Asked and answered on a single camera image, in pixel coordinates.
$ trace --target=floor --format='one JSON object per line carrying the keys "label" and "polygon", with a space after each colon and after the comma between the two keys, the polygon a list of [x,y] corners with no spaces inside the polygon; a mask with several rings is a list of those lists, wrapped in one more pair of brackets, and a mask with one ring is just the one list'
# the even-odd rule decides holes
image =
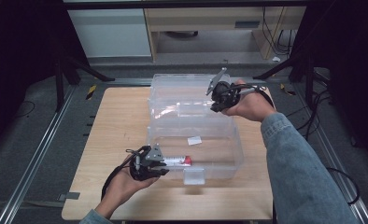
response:
{"label": "floor", "polygon": [[[93,65],[102,74],[118,78],[114,83],[102,83],[81,71],[79,85],[72,87],[65,83],[65,93],[72,91],[73,94],[62,114],[62,121],[56,124],[57,129],[52,132],[50,141],[43,137],[45,132],[50,132],[49,126],[55,116],[54,78],[47,78],[28,89],[17,116],[12,119],[11,125],[0,139],[0,217],[5,205],[10,204],[12,195],[17,195],[15,189],[22,183],[21,179],[27,178],[27,187],[19,188],[22,191],[22,198],[18,199],[21,206],[18,210],[12,210],[11,223],[74,223],[61,218],[64,203],[57,198],[70,189],[92,129],[93,116],[97,114],[105,89],[124,85],[127,78],[129,81],[137,80],[136,85],[147,85],[154,74],[215,74],[222,66],[228,68],[227,73],[232,77],[248,80],[278,64],[272,58],[261,58],[250,31],[200,32],[198,36],[190,37],[163,34],[161,40],[158,58],[154,63]],[[287,46],[287,38],[282,39],[281,46]],[[281,60],[288,57],[284,52],[280,53],[282,55],[277,56]],[[289,72],[290,69],[286,69],[277,76],[285,77]],[[280,83],[265,85],[270,89],[277,110],[287,115],[295,127],[300,127],[309,118],[300,97],[303,83],[284,84],[284,90]],[[86,99],[92,85],[96,85],[96,91],[91,99]],[[320,83],[315,83],[314,87],[317,92],[325,90]],[[368,215],[367,151],[351,145],[347,126],[329,98],[320,102],[318,120],[320,125],[311,129],[309,143],[326,166],[337,163],[337,160],[331,159],[331,154],[338,158],[340,165],[359,185],[361,200],[358,204],[366,207],[365,215]],[[328,150],[324,149],[326,142],[331,147]],[[34,155],[38,155],[39,163],[29,170],[27,168]]]}

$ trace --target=gray carpet floor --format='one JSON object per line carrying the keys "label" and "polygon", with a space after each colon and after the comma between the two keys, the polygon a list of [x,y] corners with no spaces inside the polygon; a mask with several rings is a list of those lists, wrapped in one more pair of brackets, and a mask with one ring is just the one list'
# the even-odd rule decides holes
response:
{"label": "gray carpet floor", "polygon": [[[152,78],[154,74],[216,74],[222,66],[228,67],[232,77],[251,77],[260,75],[273,64],[188,64],[188,65],[128,65],[95,66],[99,72],[119,78]],[[62,208],[57,206],[34,206],[30,202],[57,202],[60,194],[69,191],[78,167],[79,159],[91,130],[89,124],[97,114],[104,91],[120,84],[107,84],[81,73],[81,82],[76,87],[73,99],[62,123],[60,124],[49,149],[41,162],[33,182],[28,189],[22,207],[13,219],[13,223],[77,223],[65,221],[61,217]],[[25,102],[21,105],[17,117],[12,119],[0,139],[0,213],[21,180],[21,176],[32,159],[44,132],[54,116],[56,92],[54,77],[47,78],[31,86]],[[91,85],[96,84],[96,91],[91,100],[86,95]],[[278,83],[266,84],[270,89],[277,110],[289,115],[294,126],[299,127],[307,121],[308,115],[297,95],[290,95],[280,89]],[[295,91],[290,83],[286,90]],[[315,90],[324,87],[315,83]],[[320,128],[327,134],[335,153],[356,180],[361,190],[361,199],[368,210],[368,152],[364,148],[350,144],[350,133],[341,119],[334,104],[325,100],[319,105],[318,118]],[[321,149],[316,133],[310,134],[309,142],[317,151],[320,159],[329,166],[326,155]]]}

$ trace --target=wooden table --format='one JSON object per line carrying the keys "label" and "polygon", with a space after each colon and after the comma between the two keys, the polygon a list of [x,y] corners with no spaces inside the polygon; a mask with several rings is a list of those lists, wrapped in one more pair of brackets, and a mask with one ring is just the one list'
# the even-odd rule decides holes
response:
{"label": "wooden table", "polygon": [[[147,142],[149,88],[109,88],[100,104],[92,131],[62,217],[82,219],[99,202],[111,171]],[[182,180],[163,179],[138,191],[111,219],[120,220],[260,220],[272,218],[272,192],[260,123],[234,118],[244,164],[233,179],[206,180],[203,186],[184,186]]]}

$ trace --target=human hand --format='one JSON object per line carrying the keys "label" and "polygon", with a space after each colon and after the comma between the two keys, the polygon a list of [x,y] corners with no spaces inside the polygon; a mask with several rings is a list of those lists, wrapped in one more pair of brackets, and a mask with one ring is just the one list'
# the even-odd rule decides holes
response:
{"label": "human hand", "polygon": [[[246,84],[242,79],[236,85]],[[240,101],[233,107],[222,111],[227,116],[240,116],[245,119],[262,122],[266,117],[276,113],[276,110],[257,92],[242,95]]]}
{"label": "human hand", "polygon": [[136,192],[149,187],[158,179],[159,177],[153,177],[144,181],[134,180],[129,167],[123,168],[112,178],[105,197],[95,208],[96,212],[110,219],[120,205],[126,203]]}

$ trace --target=person's right hand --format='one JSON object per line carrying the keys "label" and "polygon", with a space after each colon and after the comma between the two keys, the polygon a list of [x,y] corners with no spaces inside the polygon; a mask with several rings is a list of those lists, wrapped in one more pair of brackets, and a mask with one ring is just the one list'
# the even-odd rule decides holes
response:
{"label": "person's right hand", "polygon": [[[245,84],[242,79],[235,82]],[[262,122],[266,117],[276,113],[276,110],[257,92],[243,95],[237,105],[222,111],[227,116],[240,116],[245,119]]]}

